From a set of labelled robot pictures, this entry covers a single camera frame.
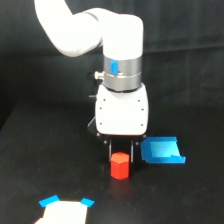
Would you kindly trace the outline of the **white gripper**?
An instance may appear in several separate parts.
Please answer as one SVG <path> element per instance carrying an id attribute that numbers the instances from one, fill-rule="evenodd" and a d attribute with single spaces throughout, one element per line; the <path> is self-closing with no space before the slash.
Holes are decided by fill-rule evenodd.
<path id="1" fill-rule="evenodd" d="M 142 136 L 148 126 L 149 103 L 144 84 L 132 92 L 109 91 L 103 84 L 96 94 L 95 115 L 87 129 L 95 136 Z M 108 142 L 111 162 L 112 139 Z M 130 143 L 130 162 L 134 162 L 134 141 Z"/>

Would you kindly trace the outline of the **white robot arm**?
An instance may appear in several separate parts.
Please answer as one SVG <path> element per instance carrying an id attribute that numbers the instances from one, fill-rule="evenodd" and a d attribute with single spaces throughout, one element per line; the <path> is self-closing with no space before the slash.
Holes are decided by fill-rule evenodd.
<path id="1" fill-rule="evenodd" d="M 142 20 L 103 8 L 74 14 L 65 0 L 34 0 L 34 7 L 46 35 L 63 55 L 78 57 L 97 47 L 103 49 L 103 70 L 94 73 L 100 82 L 95 116 L 88 128 L 107 148 L 117 136 L 128 138 L 130 157 L 139 158 L 140 138 L 149 117 L 147 90 L 141 81 Z"/>

